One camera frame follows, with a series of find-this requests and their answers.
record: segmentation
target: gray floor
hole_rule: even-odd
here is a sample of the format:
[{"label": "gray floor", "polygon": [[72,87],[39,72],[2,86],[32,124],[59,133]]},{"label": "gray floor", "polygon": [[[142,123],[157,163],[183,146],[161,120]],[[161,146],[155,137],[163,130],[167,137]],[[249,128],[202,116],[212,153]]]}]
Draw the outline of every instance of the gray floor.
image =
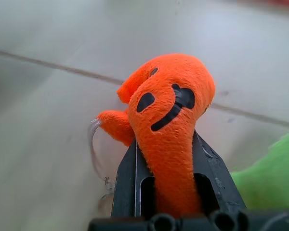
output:
[{"label": "gray floor", "polygon": [[[90,120],[124,108],[119,84],[171,52],[199,57],[216,80],[196,128],[229,169],[250,165],[289,132],[289,9],[0,1],[0,231],[86,230],[105,193],[87,146]],[[95,145],[114,177],[126,148],[101,131]]]}]

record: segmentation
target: green plush toy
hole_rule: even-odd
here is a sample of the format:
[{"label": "green plush toy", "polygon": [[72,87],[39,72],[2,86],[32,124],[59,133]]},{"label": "green plush toy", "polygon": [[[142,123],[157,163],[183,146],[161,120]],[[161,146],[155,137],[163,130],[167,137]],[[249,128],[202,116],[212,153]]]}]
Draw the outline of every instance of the green plush toy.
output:
[{"label": "green plush toy", "polygon": [[232,178],[248,209],[289,208],[289,134]]}]

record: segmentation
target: black smile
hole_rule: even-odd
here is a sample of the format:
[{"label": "black smile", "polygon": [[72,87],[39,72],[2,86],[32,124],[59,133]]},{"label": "black smile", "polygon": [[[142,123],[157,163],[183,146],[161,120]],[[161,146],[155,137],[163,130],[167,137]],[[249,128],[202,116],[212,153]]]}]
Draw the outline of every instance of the black smile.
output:
[{"label": "black smile", "polygon": [[195,95],[189,88],[180,88],[178,84],[173,84],[172,89],[175,94],[175,102],[170,111],[158,122],[151,126],[152,131],[158,131],[169,124],[180,113],[183,107],[192,109],[195,105]]}]

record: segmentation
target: floor grout line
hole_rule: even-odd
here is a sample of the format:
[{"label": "floor grout line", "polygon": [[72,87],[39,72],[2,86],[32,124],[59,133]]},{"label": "floor grout line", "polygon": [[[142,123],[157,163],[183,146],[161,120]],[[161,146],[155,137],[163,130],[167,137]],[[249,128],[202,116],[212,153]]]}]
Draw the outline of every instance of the floor grout line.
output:
[{"label": "floor grout line", "polygon": [[[8,57],[8,58],[11,58],[11,59],[16,59],[16,60],[19,60],[19,61],[34,63],[34,64],[42,65],[42,66],[45,66],[45,67],[48,67],[48,68],[51,68],[51,69],[62,70],[62,71],[70,72],[70,73],[81,75],[81,76],[95,78],[95,79],[99,79],[101,81],[105,81],[105,82],[108,82],[108,83],[113,83],[113,84],[116,84],[116,85],[121,85],[123,83],[122,80],[118,80],[118,79],[115,79],[113,77],[107,77],[107,76],[103,76],[103,75],[92,73],[90,71],[84,71],[84,70],[81,70],[81,69],[72,68],[72,67],[68,67],[68,66],[64,66],[64,65],[60,65],[60,64],[54,64],[54,63],[50,63],[50,62],[47,62],[47,61],[37,60],[37,59],[33,59],[33,58],[27,58],[27,57],[24,57],[24,56],[11,54],[11,53],[7,53],[7,52],[4,52],[4,51],[0,51],[0,56]],[[289,122],[287,122],[287,121],[283,121],[283,120],[280,120],[280,119],[275,119],[275,118],[272,118],[272,117],[259,115],[259,114],[255,114],[255,113],[251,113],[251,112],[247,112],[247,111],[244,111],[244,110],[241,110],[241,109],[237,109],[237,108],[233,108],[233,107],[223,106],[223,105],[220,105],[218,103],[212,103],[210,108],[216,109],[216,110],[219,110],[219,111],[228,112],[230,114],[237,115],[237,116],[244,116],[244,117],[251,118],[251,119],[254,119],[254,120],[257,120],[257,121],[261,121],[261,122],[264,122],[264,123],[273,124],[273,125],[279,125],[279,126],[282,126],[282,127],[289,128]]]}]

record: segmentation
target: orange plush toy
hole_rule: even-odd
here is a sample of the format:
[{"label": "orange plush toy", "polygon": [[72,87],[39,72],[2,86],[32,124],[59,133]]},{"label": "orange plush toy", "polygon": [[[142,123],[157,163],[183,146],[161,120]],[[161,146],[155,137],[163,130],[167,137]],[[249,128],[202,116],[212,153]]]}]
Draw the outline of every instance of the orange plush toy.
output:
[{"label": "orange plush toy", "polygon": [[104,111],[98,119],[107,133],[127,146],[136,137],[155,176],[158,212],[174,217],[201,213],[192,138],[197,119],[215,93],[205,66],[189,55],[162,55],[141,66],[117,93],[128,109]]}]

